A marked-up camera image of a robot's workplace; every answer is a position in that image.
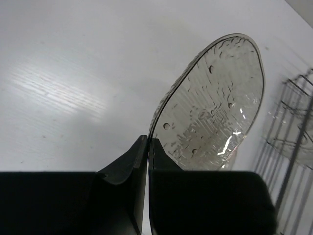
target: white surface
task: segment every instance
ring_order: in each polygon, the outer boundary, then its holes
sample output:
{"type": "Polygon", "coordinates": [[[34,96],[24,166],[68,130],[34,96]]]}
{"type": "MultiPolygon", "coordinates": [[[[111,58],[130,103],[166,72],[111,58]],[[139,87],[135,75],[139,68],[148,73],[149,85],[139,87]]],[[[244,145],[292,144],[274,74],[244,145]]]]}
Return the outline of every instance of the white surface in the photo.
{"type": "Polygon", "coordinates": [[[0,170],[100,170],[148,133],[194,56],[229,33],[255,40],[267,82],[238,151],[245,169],[278,81],[307,69],[293,51],[313,62],[313,30],[285,1],[0,1],[0,170]]]}

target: oval glass dish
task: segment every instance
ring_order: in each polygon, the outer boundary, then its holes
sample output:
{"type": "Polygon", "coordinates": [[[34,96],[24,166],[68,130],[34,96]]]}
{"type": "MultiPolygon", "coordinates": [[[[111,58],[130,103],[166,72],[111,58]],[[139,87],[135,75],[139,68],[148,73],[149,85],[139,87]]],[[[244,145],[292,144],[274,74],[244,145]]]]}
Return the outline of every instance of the oval glass dish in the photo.
{"type": "Polygon", "coordinates": [[[219,38],[196,56],[162,99],[149,138],[158,138],[184,170],[225,168],[256,119],[264,87],[255,42],[243,34],[219,38]]]}

